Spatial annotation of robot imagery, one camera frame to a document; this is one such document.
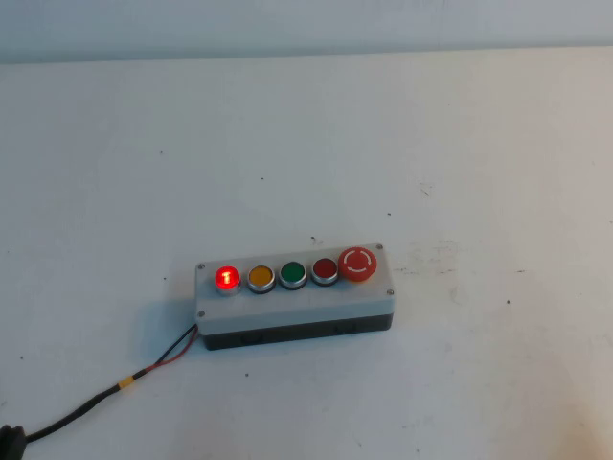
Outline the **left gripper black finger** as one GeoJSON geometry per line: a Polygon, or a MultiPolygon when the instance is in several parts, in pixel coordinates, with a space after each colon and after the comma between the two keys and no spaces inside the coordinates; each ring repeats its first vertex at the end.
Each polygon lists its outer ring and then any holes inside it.
{"type": "Polygon", "coordinates": [[[0,460],[21,460],[27,439],[22,426],[3,425],[0,429],[0,460]]]}

